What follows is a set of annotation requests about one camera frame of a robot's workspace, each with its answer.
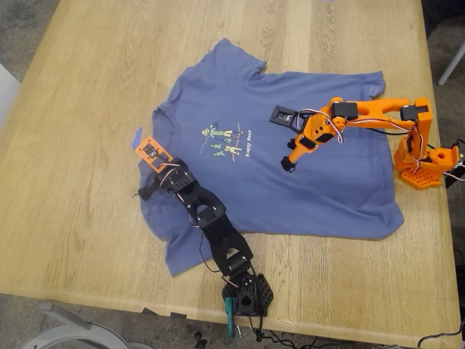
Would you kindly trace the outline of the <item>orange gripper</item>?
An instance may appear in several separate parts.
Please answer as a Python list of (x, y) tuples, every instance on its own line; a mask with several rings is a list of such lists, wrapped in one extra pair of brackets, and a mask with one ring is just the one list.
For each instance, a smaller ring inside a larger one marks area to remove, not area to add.
[(337, 139), (338, 143), (344, 142), (344, 125), (337, 125), (330, 111), (298, 111), (296, 127), (296, 139), (292, 138), (287, 143), (291, 152), (281, 160), (281, 166), (286, 172), (293, 172), (299, 158), (312, 153), (319, 145), (333, 139)]

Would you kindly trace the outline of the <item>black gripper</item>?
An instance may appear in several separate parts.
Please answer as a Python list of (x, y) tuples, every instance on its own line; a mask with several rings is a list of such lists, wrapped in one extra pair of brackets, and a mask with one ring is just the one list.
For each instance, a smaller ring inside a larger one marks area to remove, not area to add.
[(160, 190), (165, 198), (188, 192), (198, 186), (198, 181), (186, 165), (166, 165), (157, 176), (158, 184), (147, 185), (139, 189), (139, 197), (147, 201)]

